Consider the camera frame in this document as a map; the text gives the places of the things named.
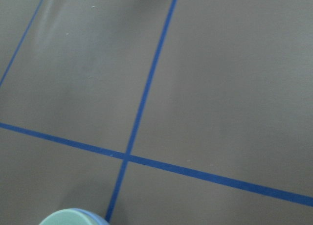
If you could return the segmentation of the green bowl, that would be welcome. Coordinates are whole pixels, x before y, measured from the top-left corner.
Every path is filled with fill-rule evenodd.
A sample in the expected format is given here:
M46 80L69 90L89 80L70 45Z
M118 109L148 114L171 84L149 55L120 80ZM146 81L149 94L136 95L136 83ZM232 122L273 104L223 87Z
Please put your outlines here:
M63 209L48 215L39 225L97 225L97 222L77 210Z

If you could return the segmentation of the blue bowl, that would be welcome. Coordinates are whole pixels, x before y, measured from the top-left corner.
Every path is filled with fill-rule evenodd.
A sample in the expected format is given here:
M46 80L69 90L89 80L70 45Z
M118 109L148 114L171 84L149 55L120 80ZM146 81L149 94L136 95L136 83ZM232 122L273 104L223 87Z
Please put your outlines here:
M105 219L103 219L102 217L100 217L99 215L97 215L93 212L83 210L80 208L73 208L72 210L78 211L78 212L86 215L88 218L92 219L97 225L109 225L109 223Z

